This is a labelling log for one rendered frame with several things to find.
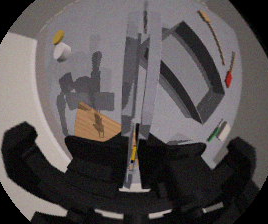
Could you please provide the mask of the light brown wooden board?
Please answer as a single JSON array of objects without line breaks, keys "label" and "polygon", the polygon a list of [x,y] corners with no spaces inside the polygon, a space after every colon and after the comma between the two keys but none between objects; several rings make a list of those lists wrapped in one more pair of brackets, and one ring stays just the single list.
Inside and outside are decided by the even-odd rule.
[{"label": "light brown wooden board", "polygon": [[119,131],[121,131],[121,124],[101,115],[83,101],[78,103],[74,136],[82,137],[82,139],[107,141],[111,137],[117,136]]}]

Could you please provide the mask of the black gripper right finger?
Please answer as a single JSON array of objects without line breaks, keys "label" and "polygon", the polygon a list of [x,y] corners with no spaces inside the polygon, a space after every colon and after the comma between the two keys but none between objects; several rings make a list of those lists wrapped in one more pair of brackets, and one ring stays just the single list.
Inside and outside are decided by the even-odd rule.
[{"label": "black gripper right finger", "polygon": [[206,143],[169,145],[149,132],[147,140],[139,140],[137,152],[141,188],[150,189],[155,177],[158,177],[159,172],[169,161],[202,156],[206,147]]}]

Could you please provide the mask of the white short cylinder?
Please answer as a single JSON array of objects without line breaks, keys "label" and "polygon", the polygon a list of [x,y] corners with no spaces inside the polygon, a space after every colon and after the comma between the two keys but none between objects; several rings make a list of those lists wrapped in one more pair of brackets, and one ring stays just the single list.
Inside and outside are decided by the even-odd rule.
[{"label": "white short cylinder", "polygon": [[70,56],[70,45],[67,45],[65,43],[62,43],[62,41],[59,41],[59,44],[57,44],[57,47],[54,48],[54,59],[66,61],[67,57]]}]

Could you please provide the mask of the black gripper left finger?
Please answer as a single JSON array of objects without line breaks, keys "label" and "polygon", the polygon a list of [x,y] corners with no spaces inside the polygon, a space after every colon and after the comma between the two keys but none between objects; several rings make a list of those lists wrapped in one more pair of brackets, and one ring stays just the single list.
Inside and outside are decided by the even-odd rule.
[{"label": "black gripper left finger", "polygon": [[82,139],[73,135],[65,137],[65,145],[71,157],[75,156],[90,163],[113,167],[118,188],[122,188],[127,171],[129,137],[121,136],[121,131],[107,141]]}]

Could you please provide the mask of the red spatula with wooden handle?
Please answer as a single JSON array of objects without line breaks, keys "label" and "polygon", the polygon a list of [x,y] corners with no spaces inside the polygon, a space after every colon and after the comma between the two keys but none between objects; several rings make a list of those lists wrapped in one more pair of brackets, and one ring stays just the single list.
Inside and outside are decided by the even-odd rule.
[{"label": "red spatula with wooden handle", "polygon": [[[236,53],[234,51],[234,57],[235,57],[235,55],[236,55]],[[231,80],[232,80],[231,72],[232,72],[232,68],[234,68],[234,61],[235,61],[234,57],[232,57],[232,60],[231,60],[232,61],[232,64],[231,64],[232,67],[230,69],[230,72],[227,72],[227,75],[226,75],[227,79],[224,80],[224,84],[227,84],[227,89],[228,89],[228,87],[230,87],[230,83],[231,83]]]}]

